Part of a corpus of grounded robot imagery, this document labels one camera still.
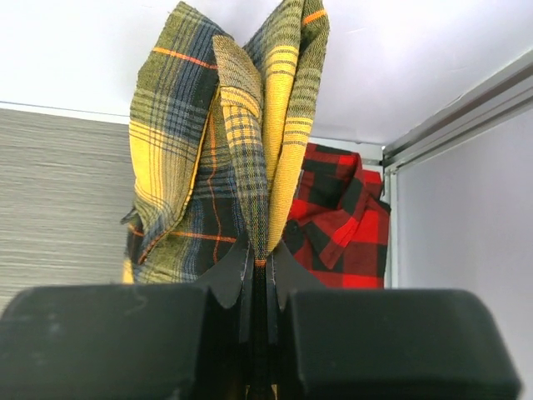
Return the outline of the yellow plaid long sleeve shirt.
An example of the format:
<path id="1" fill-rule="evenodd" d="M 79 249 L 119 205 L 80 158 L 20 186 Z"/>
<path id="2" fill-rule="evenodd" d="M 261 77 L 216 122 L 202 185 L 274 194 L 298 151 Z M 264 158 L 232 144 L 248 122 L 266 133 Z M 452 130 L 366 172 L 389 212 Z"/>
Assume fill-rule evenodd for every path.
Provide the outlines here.
<path id="1" fill-rule="evenodd" d="M 247 235 L 280 242 L 316 112 L 330 26 L 281 2 L 244 45 L 184 2 L 137 75 L 125 283 L 189 283 Z"/>

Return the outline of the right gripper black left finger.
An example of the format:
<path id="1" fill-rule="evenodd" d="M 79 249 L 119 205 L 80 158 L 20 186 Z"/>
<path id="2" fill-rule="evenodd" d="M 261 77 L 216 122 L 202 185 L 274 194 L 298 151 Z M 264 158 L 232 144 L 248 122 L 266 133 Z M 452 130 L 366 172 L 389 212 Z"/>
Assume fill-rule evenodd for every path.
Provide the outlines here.
<path id="1" fill-rule="evenodd" d="M 1 317 L 4 399 L 242 399 L 246 237 L 194 283 L 31 287 Z"/>

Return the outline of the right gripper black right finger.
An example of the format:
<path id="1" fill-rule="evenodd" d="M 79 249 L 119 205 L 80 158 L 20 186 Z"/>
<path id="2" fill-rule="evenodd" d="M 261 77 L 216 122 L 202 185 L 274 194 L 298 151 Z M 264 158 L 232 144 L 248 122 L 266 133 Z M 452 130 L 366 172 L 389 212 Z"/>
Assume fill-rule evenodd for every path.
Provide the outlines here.
<path id="1" fill-rule="evenodd" d="M 280 243 L 281 399 L 517 399 L 521 380 L 488 307 L 456 289 L 325 287 Z"/>

